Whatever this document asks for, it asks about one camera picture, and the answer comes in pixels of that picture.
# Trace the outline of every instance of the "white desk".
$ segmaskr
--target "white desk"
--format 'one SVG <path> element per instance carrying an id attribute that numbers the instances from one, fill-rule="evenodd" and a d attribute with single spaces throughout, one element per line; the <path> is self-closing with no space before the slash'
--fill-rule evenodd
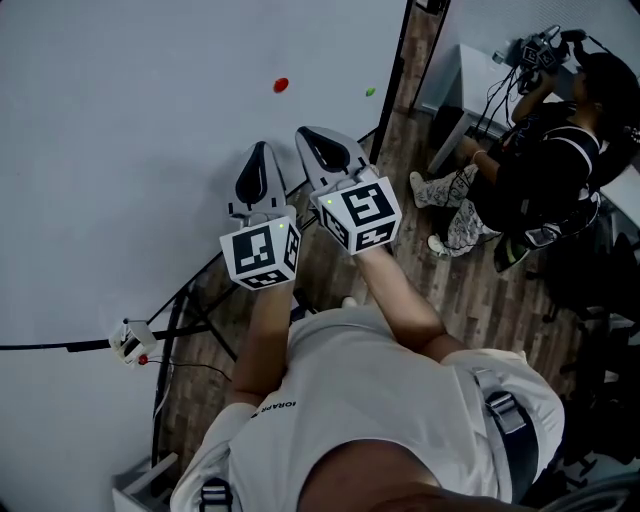
<path id="1" fill-rule="evenodd" d="M 438 170 L 451 151 L 458 145 L 458 142 L 469 127 L 478 121 L 487 106 L 487 91 L 489 88 L 497 82 L 499 83 L 504 80 L 512 69 L 506 64 L 496 64 L 489 55 L 464 44 L 458 45 L 457 59 L 453 65 L 459 67 L 459 73 L 449 91 L 447 103 L 460 107 L 464 111 L 464 114 L 449 134 L 449 137 L 447 137 L 445 143 L 438 150 L 431 165 L 429 165 L 429 173 L 435 173 Z M 514 87 L 511 90 L 510 98 L 507 100 L 509 112 L 513 112 L 520 98 L 522 98 L 516 89 L 517 88 Z M 506 86 L 496 95 L 489 105 L 485 123 L 480 125 L 481 130 L 484 130 L 486 123 L 495 108 L 504 98 L 505 93 Z M 558 96 L 552 94 L 546 101 L 555 102 L 561 100 Z M 508 129 L 509 124 L 507 123 L 505 107 L 502 105 L 493 117 L 493 122 L 491 123 L 488 134 L 494 138 L 498 138 Z"/>
<path id="2" fill-rule="evenodd" d="M 630 165 L 602 193 L 640 229 L 640 172 Z"/>

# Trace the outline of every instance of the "strap buckle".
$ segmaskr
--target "strap buckle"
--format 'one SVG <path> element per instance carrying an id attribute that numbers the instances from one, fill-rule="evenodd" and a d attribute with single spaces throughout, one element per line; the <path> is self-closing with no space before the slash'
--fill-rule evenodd
<path id="1" fill-rule="evenodd" d="M 229 484 L 221 478 L 212 478 L 205 482 L 200 497 L 200 512 L 231 512 L 233 494 Z"/>
<path id="2" fill-rule="evenodd" d="M 518 410 L 518 403 L 511 393 L 507 391 L 495 392 L 485 404 L 505 434 L 512 434 L 526 425 Z"/>

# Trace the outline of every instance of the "black backpack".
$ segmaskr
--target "black backpack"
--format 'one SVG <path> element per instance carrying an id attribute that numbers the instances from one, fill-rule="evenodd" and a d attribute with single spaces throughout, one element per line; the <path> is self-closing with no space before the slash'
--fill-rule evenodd
<path id="1" fill-rule="evenodd" d="M 593 170 L 601 145 L 589 132 L 574 125 L 567 125 L 544 134 L 543 140 L 551 139 L 571 144 Z M 520 205 L 522 220 L 518 223 L 518 228 L 502 235 L 494 252 L 494 264 L 498 272 L 522 261 L 532 250 L 547 247 L 589 227 L 598 216 L 600 194 L 598 190 L 592 189 L 587 179 L 579 197 L 562 219 L 554 218 L 548 215 L 544 208 L 540 208 L 540 205 L 536 206 L 537 208 L 531 208 L 529 199 L 524 199 Z"/>

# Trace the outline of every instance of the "red dot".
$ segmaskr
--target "red dot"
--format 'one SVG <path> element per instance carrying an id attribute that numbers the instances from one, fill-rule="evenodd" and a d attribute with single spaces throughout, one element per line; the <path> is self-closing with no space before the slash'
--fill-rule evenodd
<path id="1" fill-rule="evenodd" d="M 278 78 L 276 83 L 273 84 L 273 92 L 276 94 L 280 94 L 284 92 L 284 90 L 289 87 L 289 79 L 288 78 Z"/>

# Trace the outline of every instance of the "sneaker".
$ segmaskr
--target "sneaker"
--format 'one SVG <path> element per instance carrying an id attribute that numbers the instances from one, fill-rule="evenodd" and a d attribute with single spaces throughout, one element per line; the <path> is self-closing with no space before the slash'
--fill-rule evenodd
<path id="1" fill-rule="evenodd" d="M 340 307 L 343 308 L 357 308 L 358 302 L 353 297 L 345 297 L 342 299 L 342 305 Z"/>
<path id="2" fill-rule="evenodd" d="M 427 206 L 427 203 L 419 197 L 422 190 L 424 190 L 425 185 L 425 181 L 422 179 L 419 172 L 412 172 L 409 174 L 409 184 L 413 191 L 413 202 L 415 203 L 416 208 L 424 208 Z"/>
<path id="3" fill-rule="evenodd" d="M 429 249 L 436 253 L 436 256 L 444 256 L 447 254 L 447 248 L 444 246 L 438 235 L 431 235 L 427 239 Z"/>

